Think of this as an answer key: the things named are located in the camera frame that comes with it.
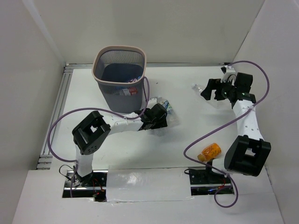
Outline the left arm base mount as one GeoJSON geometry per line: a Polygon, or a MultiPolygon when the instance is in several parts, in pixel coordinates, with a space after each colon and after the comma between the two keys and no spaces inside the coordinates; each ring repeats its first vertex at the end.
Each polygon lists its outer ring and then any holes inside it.
{"type": "Polygon", "coordinates": [[[95,202],[106,202],[108,170],[94,170],[88,176],[75,176],[71,183],[74,167],[61,165],[59,174],[64,177],[62,198],[92,198],[95,202]]]}

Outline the orange plastic bottle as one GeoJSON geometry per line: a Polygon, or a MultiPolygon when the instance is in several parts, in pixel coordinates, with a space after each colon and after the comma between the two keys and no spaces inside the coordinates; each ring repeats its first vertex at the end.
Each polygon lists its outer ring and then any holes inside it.
{"type": "Polygon", "coordinates": [[[212,143],[203,149],[203,151],[197,156],[201,162],[210,161],[221,154],[221,148],[218,144],[212,143]]]}

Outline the red label plastic bottle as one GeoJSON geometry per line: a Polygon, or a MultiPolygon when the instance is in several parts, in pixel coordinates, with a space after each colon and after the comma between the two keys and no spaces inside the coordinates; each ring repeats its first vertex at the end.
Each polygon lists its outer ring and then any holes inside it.
{"type": "Polygon", "coordinates": [[[138,93],[138,89],[136,87],[118,87],[117,90],[120,96],[132,96],[138,93]]]}

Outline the green white label bottle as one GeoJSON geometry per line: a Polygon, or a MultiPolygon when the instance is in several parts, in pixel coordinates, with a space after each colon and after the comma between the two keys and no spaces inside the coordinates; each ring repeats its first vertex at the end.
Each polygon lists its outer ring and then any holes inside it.
{"type": "Polygon", "coordinates": [[[178,126],[179,125],[178,116],[175,113],[175,111],[174,111],[172,105],[170,104],[169,100],[167,100],[163,97],[158,97],[157,102],[159,104],[161,104],[167,111],[166,121],[167,121],[168,127],[178,126]]]}

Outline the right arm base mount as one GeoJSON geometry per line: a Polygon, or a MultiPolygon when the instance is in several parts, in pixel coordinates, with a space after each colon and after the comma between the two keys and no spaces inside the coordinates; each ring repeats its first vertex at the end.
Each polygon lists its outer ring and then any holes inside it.
{"type": "Polygon", "coordinates": [[[184,174],[189,176],[192,196],[214,195],[219,189],[218,194],[234,194],[231,180],[210,168],[188,168],[184,174]]]}

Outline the blue label clear bottle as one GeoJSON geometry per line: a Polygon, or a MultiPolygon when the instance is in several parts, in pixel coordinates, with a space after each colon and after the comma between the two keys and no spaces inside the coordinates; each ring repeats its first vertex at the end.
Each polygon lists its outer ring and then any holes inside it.
{"type": "Polygon", "coordinates": [[[161,137],[161,136],[166,135],[167,131],[168,131],[167,127],[157,128],[157,129],[152,129],[151,134],[161,137]]]}

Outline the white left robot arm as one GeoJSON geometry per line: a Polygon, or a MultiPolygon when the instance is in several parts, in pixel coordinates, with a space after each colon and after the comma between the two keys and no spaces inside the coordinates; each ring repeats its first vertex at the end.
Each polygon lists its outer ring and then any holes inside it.
{"type": "Polygon", "coordinates": [[[112,134],[127,131],[143,131],[167,127],[167,110],[159,103],[144,111],[122,116],[103,116],[91,112],[72,131],[76,146],[75,180],[80,186],[88,186],[93,178],[93,154],[112,134]]]}

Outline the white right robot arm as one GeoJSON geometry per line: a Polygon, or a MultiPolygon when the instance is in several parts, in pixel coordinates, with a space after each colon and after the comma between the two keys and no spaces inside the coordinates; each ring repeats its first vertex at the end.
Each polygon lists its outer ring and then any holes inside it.
{"type": "Polygon", "coordinates": [[[234,81],[226,79],[209,79],[201,92],[205,100],[228,99],[238,121],[237,137],[224,157],[213,159],[210,167],[204,171],[204,178],[209,183],[216,182],[220,172],[239,173],[259,176],[271,151],[271,144],[260,133],[254,104],[256,97],[250,93],[253,76],[238,73],[234,81]]]}

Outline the blue cap plastic bottle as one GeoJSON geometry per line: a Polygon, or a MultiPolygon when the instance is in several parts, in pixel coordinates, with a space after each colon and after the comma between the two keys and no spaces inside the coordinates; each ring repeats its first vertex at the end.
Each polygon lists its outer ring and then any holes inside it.
{"type": "Polygon", "coordinates": [[[141,78],[142,78],[141,76],[136,77],[136,78],[132,78],[132,79],[128,80],[127,83],[137,82],[137,81],[140,80],[141,78]]]}

